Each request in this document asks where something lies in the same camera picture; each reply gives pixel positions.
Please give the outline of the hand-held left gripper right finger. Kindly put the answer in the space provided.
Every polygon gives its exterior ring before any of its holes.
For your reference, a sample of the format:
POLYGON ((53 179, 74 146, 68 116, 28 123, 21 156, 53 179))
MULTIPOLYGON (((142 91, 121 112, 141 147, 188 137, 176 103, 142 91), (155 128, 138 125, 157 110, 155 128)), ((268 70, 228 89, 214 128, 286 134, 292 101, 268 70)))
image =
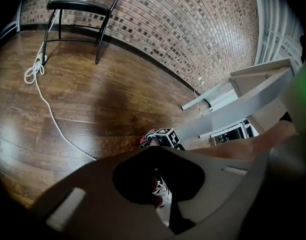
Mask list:
POLYGON ((167 230, 183 240, 238 240, 244 215, 231 202, 241 175, 224 171, 246 162, 155 149, 155 167, 172 192, 167 230))

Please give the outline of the black folding chair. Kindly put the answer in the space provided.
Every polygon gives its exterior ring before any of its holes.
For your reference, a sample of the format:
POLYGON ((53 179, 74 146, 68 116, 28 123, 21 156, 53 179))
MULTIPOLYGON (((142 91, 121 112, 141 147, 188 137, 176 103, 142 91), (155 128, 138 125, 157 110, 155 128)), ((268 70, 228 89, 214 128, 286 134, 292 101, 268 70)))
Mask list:
POLYGON ((115 8, 118 0, 114 0, 111 7, 107 7, 105 5, 91 2, 91 1, 82 1, 82 0, 51 0, 47 3, 46 8, 48 10, 52 10, 52 14, 48 21, 47 30, 45 32, 44 36, 44 42, 42 45, 42 59, 41 64, 46 64, 46 46, 49 42, 64 42, 65 39, 61 37, 61 27, 62 25, 62 13, 64 10, 75 10, 79 12, 87 12, 91 14, 95 14, 98 16, 104 17, 101 27, 91 27, 91 29, 98 30, 98 34, 95 41, 89 41, 89 43, 97 44, 97 51, 95 56, 95 63, 98 64, 100 61, 100 50, 101 50, 101 44, 104 36, 104 32, 107 28, 108 21, 112 15, 112 11, 115 8), (57 39, 49 39, 48 34, 53 26, 53 20, 55 11, 59 12, 59 18, 58 18, 58 38, 57 39))

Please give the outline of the white equipment rack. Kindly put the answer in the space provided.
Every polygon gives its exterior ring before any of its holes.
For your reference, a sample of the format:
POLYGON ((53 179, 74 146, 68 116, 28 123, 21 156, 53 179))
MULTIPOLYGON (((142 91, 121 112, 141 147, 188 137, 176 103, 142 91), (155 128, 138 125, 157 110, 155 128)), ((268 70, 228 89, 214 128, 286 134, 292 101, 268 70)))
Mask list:
POLYGON ((243 119, 228 126, 199 135, 201 139, 211 139, 214 145, 223 144, 233 140, 248 139, 257 136, 257 131, 247 119, 243 119))

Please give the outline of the person's left shoe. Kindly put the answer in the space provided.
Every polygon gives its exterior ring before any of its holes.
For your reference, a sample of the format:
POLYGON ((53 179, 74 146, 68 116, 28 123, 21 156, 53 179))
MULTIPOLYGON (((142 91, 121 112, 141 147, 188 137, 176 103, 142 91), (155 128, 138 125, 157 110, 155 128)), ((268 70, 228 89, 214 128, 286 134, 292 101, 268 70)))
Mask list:
POLYGON ((153 178, 156 178, 157 181, 159 181, 159 187, 160 187, 159 194, 161 196, 162 195, 172 195, 172 192, 170 191, 170 189, 166 185, 166 182, 163 180, 161 174, 159 173, 159 171, 157 169, 155 169, 155 171, 154 171, 153 178))

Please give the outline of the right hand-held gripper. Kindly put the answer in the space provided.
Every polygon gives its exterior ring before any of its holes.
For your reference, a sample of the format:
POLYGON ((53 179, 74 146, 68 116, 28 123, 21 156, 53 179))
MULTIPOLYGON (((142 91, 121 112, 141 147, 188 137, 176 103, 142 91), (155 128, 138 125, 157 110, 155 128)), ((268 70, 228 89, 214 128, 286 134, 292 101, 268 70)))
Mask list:
POLYGON ((147 134, 147 141, 151 143, 152 139, 159 143, 159 146, 170 147, 184 151, 184 147, 180 143, 173 128, 160 128, 147 134))

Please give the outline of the person's left hand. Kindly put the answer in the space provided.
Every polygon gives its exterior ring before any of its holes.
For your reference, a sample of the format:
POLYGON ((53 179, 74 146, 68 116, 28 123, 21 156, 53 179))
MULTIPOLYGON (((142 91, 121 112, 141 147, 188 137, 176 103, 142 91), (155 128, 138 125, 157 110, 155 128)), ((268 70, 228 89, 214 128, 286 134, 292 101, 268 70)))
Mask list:
POLYGON ((156 178, 153 178, 153 196, 154 196, 154 199, 155 199, 155 208, 159 208, 163 202, 163 199, 162 197, 160 196, 159 194, 159 190, 160 190, 160 187, 159 187, 159 181, 157 181, 156 178))

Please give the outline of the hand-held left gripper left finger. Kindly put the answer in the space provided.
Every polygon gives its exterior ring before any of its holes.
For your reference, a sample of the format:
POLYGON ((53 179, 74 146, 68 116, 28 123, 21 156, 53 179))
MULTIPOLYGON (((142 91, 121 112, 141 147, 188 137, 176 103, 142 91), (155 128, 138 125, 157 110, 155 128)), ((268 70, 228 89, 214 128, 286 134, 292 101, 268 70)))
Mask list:
POLYGON ((112 180, 115 168, 140 150, 92 161, 45 191, 31 207, 40 222, 74 240, 166 240, 173 236, 152 205, 125 199, 112 180))

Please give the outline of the white table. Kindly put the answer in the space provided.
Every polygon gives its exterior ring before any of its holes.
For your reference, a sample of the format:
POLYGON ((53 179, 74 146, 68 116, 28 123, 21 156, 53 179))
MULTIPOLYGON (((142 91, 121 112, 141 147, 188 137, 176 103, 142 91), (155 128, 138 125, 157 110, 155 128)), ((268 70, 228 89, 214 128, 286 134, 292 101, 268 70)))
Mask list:
POLYGON ((227 84, 231 84, 236 99, 224 98, 223 106, 212 105, 211 110, 175 131, 181 141, 194 137, 208 137, 247 119, 258 133, 272 127, 288 111, 282 95, 296 76, 295 63, 290 58, 266 62, 235 71, 212 89, 182 106, 186 110, 227 84))

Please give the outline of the white window frame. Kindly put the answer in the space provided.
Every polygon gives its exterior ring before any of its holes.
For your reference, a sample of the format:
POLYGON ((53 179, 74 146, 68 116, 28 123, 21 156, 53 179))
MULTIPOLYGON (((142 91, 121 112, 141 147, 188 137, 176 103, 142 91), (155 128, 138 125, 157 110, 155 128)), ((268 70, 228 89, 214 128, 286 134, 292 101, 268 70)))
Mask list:
POLYGON ((300 37, 304 29, 286 0, 256 0, 259 37, 255 64, 290 58, 294 70, 302 65, 300 37))

